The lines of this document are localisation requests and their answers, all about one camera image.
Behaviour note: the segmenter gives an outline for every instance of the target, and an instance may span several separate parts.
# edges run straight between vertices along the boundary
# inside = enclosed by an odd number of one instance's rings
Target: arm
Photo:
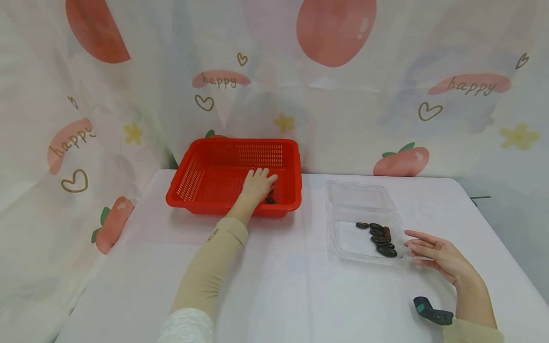
[[[405,231],[415,239],[405,243],[420,266],[437,270],[457,291],[456,320],[445,329],[445,342],[503,342],[486,284],[475,268],[450,242],[416,231]]]
[[[246,225],[277,179],[276,175],[267,178],[268,173],[267,168],[258,168],[255,174],[253,170],[248,172],[242,192],[232,209],[219,221],[189,264],[170,313],[182,308],[196,308],[215,321],[223,279],[248,238]]]

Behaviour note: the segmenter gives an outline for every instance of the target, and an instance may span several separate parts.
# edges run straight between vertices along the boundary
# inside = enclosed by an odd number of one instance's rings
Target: yellow flower print
[[[528,124],[519,123],[511,130],[509,128],[503,128],[500,130],[500,134],[507,138],[501,147],[504,149],[509,148],[511,145],[516,145],[520,150],[528,150],[532,147],[532,143],[540,139],[538,132],[528,132]]]
[[[124,131],[128,134],[126,136],[126,143],[130,144],[135,141],[137,145],[141,145],[143,131],[137,126],[137,123],[133,122],[132,125],[124,125]]]
[[[284,133],[286,129],[293,131],[295,129],[294,126],[295,119],[292,116],[285,116],[283,113],[280,113],[278,115],[278,119],[274,119],[273,123],[280,127],[280,132]]]

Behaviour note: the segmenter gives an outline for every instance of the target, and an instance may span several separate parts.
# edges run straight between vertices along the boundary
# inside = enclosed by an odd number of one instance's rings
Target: clear plastic container
[[[344,259],[393,265],[408,260],[402,219],[389,192],[379,185],[328,181],[328,237],[333,252]],[[385,257],[376,250],[368,229],[357,222],[378,223],[391,229],[396,257]]]

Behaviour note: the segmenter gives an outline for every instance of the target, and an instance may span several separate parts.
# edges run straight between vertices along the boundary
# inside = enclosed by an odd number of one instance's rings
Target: container lid
[[[358,182],[327,182],[328,203],[332,206],[367,207],[385,211],[396,211],[387,189],[380,185]]]

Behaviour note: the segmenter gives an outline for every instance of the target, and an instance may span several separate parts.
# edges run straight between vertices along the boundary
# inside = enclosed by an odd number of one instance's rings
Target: white sleeve
[[[164,322],[156,343],[213,343],[214,323],[203,311],[182,308]]]

